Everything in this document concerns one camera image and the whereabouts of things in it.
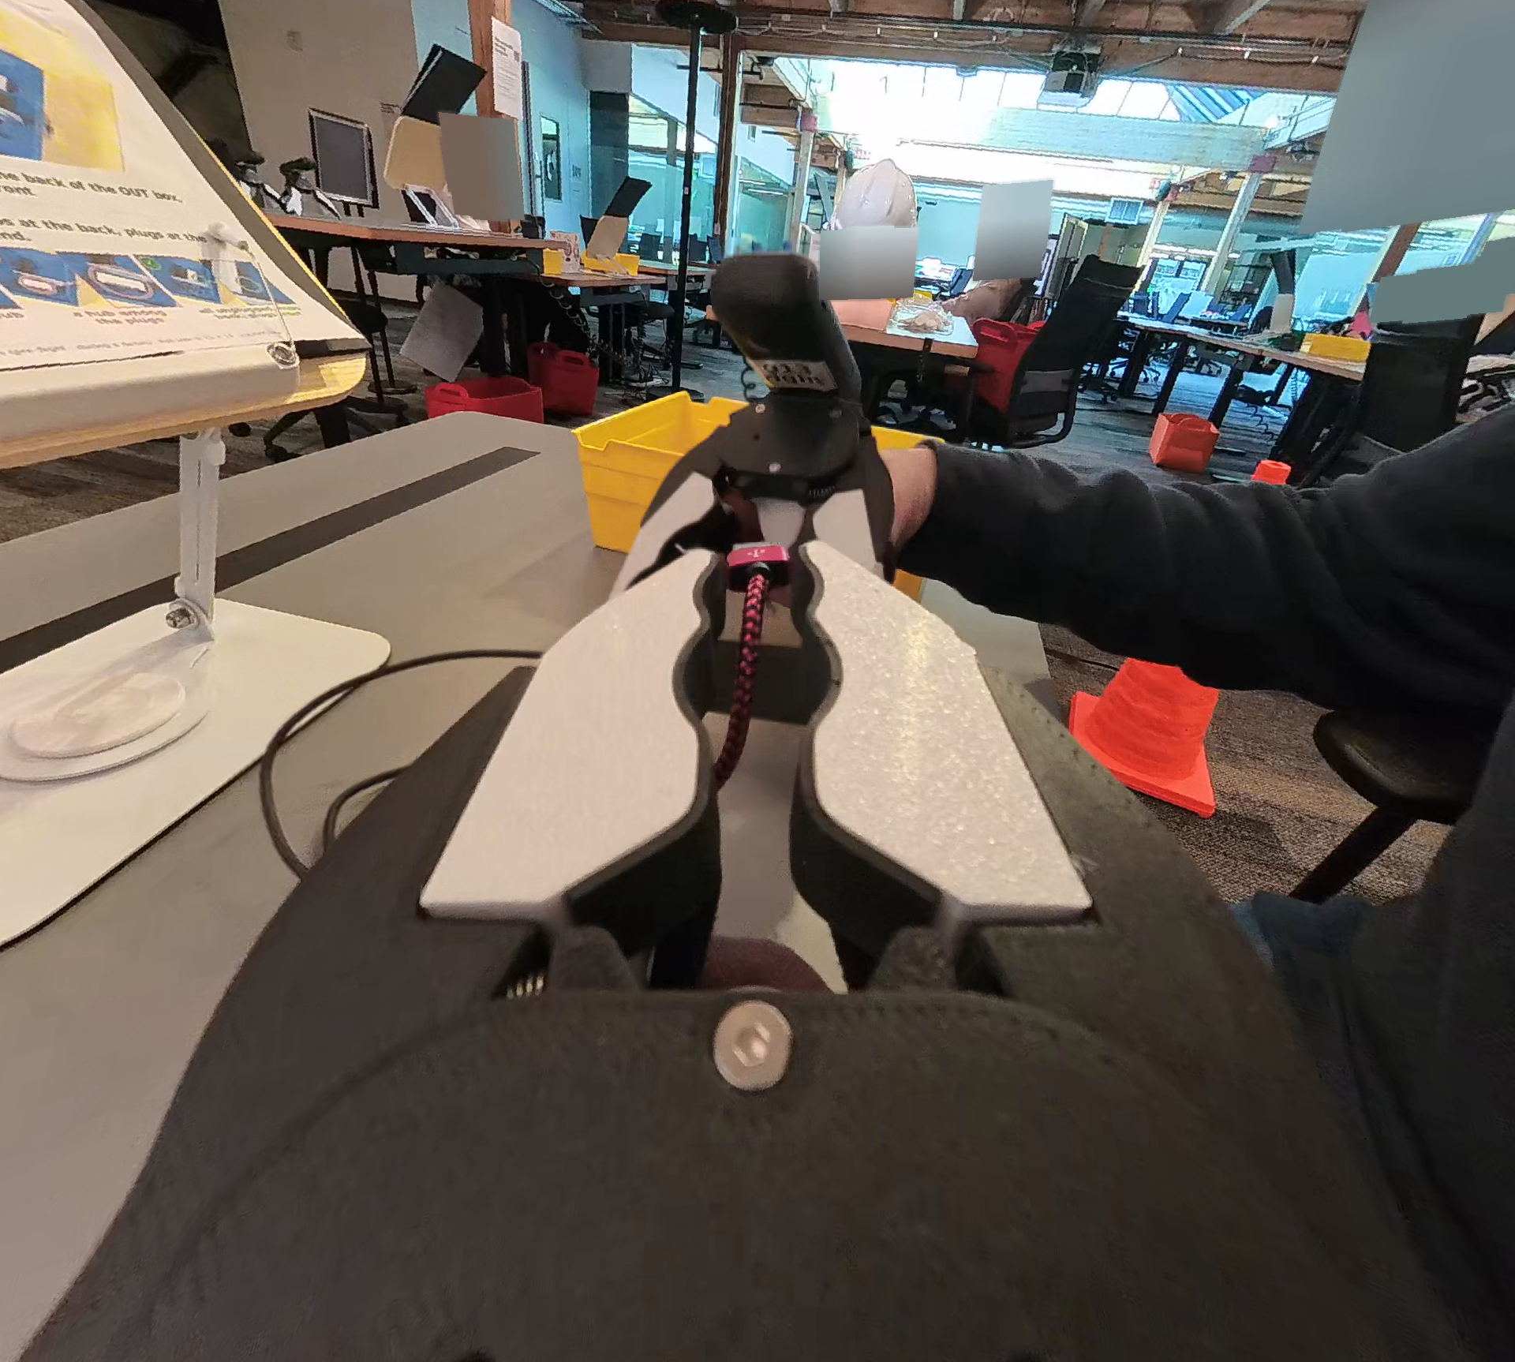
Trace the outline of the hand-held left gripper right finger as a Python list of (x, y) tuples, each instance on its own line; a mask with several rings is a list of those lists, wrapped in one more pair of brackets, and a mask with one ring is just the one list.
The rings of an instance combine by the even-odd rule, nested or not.
[(799, 552), (799, 628), (821, 653), (791, 801), (791, 876), (844, 989), (903, 932), (950, 965), (974, 936), (1084, 929), (1094, 898), (979, 656), (829, 541)]

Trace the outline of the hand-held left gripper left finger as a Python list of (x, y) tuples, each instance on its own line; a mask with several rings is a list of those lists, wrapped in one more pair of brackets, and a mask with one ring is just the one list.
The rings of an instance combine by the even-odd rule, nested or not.
[(616, 593), (538, 661), (420, 891), (439, 921), (600, 929), (688, 989), (721, 896), (705, 730), (726, 566), (696, 549)]

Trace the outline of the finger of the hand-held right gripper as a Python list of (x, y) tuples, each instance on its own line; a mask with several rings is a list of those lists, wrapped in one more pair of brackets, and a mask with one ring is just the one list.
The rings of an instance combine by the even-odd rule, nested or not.
[(616, 576), (614, 595), (687, 555), (713, 554), (712, 528), (718, 522), (715, 492), (669, 492), (647, 509)]

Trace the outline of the yellow plastic bin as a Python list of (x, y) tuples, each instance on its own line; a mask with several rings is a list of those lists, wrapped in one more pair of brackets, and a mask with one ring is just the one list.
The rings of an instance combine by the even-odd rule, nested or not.
[[(620, 557), (620, 573), (638, 530), (674, 464), (693, 446), (710, 437), (728, 418), (748, 402), (715, 399), (698, 404), (690, 394), (676, 393), (578, 430), (584, 492), (590, 530), (597, 546)], [(879, 451), (915, 443), (937, 443), (928, 437), (906, 435), (871, 424)], [(802, 552), (775, 544), (748, 543), (726, 554), (707, 554), (723, 563), (728, 587), (742, 590), (748, 577), (765, 574), (788, 587), (802, 565)]]

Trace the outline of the black usb hub with cable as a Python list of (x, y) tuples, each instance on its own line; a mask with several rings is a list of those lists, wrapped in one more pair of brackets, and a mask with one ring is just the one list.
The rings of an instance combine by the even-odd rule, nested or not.
[(401, 659), (390, 659), (382, 666), (355, 674), (324, 689), (311, 699), (300, 704), (281, 724), (276, 726), (256, 762), (256, 789), (259, 812), (264, 828), (270, 838), (276, 858), (294, 877), (301, 882), (311, 869), (311, 858), (303, 857), (290, 841), (287, 828), (279, 816), (276, 797), (276, 762), (281, 751), (301, 730), (319, 719), (324, 713), (350, 699), (350, 696), (368, 688), (373, 683), (396, 677), (410, 670), (425, 670), (464, 662), (511, 662), (535, 664), (543, 658), (543, 650), (532, 648), (464, 648), (447, 651), (426, 651)]

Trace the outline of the person's right forearm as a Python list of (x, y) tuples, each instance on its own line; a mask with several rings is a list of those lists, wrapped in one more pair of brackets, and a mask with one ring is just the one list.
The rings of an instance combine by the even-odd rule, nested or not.
[(937, 449), (898, 555), (994, 614), (1321, 708), (1495, 726), (1513, 683), (1513, 413), (1324, 487)]

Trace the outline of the person's right hand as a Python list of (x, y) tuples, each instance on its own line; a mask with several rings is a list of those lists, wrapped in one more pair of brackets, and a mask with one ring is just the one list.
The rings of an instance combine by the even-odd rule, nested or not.
[(881, 451), (890, 489), (890, 546), (896, 555), (926, 524), (937, 498), (937, 443), (922, 442)]

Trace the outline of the wooden desk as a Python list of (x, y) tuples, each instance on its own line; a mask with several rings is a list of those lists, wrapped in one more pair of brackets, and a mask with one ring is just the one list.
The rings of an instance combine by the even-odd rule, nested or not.
[(830, 301), (862, 380), (862, 404), (876, 426), (923, 429), (960, 440), (983, 375), (969, 323), (925, 303)]

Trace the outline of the white hard hat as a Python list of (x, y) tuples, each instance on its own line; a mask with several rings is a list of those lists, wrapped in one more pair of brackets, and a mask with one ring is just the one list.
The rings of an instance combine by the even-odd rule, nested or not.
[(836, 195), (835, 230), (896, 228), (919, 224), (914, 180), (893, 159), (876, 159), (851, 173)]

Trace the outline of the red tote bin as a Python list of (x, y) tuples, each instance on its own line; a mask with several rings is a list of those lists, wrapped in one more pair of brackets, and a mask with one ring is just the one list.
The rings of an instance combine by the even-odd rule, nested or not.
[(527, 380), (538, 389), (545, 415), (589, 418), (597, 408), (597, 359), (578, 348), (533, 342), (526, 350)]
[(1029, 323), (996, 320), (986, 315), (969, 323), (977, 353), (974, 358), (979, 375), (972, 378), (972, 413), (983, 408), (1007, 415), (1010, 419), (1031, 421), (1043, 415), (1034, 404), (1029, 380), (1024, 380), (1021, 394), (1013, 399), (1013, 385), (1032, 342), (1040, 336), (1046, 320)]
[(429, 419), (448, 413), (475, 412), (507, 419), (545, 423), (543, 389), (510, 374), (437, 382), (426, 388), (425, 404)]

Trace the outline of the white document stand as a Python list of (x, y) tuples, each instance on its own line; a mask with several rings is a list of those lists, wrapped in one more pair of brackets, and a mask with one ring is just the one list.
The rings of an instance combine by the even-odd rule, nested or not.
[(305, 361), (298, 389), (229, 416), (167, 418), (3, 443), (3, 467), (178, 440), (177, 561), (164, 603), (3, 669), (2, 939), (47, 926), (256, 763), (324, 689), (388, 661), (384, 636), (218, 601), (218, 481), (230, 426), (346, 399), (357, 353)]

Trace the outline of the black office chair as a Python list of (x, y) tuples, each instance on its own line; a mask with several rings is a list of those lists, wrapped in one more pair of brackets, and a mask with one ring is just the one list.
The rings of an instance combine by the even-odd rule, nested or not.
[(1023, 423), (983, 408), (971, 415), (963, 440), (997, 448), (1064, 442), (1075, 423), (1086, 366), (1106, 345), (1141, 276), (1138, 265), (1086, 257), (1032, 341), (1012, 388), (1016, 400), (1029, 380), (1040, 418)]

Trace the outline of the white hanging paper sheet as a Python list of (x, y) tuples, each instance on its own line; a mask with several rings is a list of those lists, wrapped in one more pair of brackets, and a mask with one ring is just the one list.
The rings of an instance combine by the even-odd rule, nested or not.
[(459, 380), (483, 339), (483, 306), (440, 281), (426, 293), (401, 344), (401, 355), (436, 380)]

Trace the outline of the person's jeans legs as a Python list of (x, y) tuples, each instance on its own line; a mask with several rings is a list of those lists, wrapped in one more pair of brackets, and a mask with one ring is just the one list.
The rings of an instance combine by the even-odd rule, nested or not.
[(1282, 988), (1316, 953), (1316, 906), (1258, 891), (1228, 904), (1228, 913)]

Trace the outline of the orange tote bin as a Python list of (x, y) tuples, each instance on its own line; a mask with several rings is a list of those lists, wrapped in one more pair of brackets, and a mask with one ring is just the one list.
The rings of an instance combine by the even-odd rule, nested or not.
[(1220, 438), (1220, 426), (1187, 412), (1157, 416), (1147, 443), (1149, 460), (1165, 472), (1198, 476), (1207, 472)]

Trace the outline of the black computer monitor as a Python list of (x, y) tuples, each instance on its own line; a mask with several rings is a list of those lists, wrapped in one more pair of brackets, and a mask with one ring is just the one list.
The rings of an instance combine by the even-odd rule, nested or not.
[(316, 187), (341, 208), (377, 210), (377, 168), (366, 121), (308, 110)]

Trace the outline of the printed instruction sheet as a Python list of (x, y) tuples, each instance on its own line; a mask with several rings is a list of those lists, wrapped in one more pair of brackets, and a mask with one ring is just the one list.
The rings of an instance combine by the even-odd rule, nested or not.
[(2, 437), (276, 405), (365, 339), (82, 0), (2, 0)]

